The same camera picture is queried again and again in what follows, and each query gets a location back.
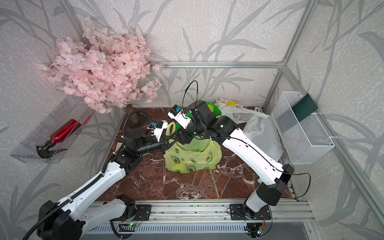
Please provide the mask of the green avocado print plastic bag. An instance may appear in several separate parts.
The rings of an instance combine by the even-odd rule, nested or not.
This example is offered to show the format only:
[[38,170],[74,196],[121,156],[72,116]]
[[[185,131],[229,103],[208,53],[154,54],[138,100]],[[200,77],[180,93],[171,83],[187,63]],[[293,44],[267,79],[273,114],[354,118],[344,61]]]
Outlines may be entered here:
[[214,170],[222,159],[221,146],[211,140],[193,139],[182,145],[170,139],[171,147],[164,154],[167,170],[181,174],[199,170]]

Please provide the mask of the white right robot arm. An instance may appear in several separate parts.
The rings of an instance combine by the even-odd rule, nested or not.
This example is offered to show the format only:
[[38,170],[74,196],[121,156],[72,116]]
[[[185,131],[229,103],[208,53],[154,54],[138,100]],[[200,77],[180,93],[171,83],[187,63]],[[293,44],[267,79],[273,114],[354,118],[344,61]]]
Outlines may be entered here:
[[291,165],[282,165],[257,147],[229,117],[216,117],[208,104],[198,100],[188,106],[191,117],[180,106],[168,116],[181,126],[173,135],[181,144],[201,137],[215,141],[240,157],[260,177],[262,183],[243,203],[244,216],[254,220],[266,206],[276,206],[294,173]]

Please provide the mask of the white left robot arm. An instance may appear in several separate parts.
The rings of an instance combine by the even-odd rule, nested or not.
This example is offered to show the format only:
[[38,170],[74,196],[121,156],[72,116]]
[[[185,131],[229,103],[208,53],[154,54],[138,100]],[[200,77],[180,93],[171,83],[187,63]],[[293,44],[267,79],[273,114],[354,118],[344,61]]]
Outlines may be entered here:
[[37,233],[42,240],[78,240],[90,230],[114,219],[129,219],[136,214],[135,204],[127,196],[87,213],[88,207],[108,188],[131,173],[143,156],[155,151],[165,153],[175,140],[153,140],[141,129],[123,138],[117,152],[105,163],[102,170],[79,189],[57,202],[47,201],[39,210],[38,222],[23,237],[29,239]]

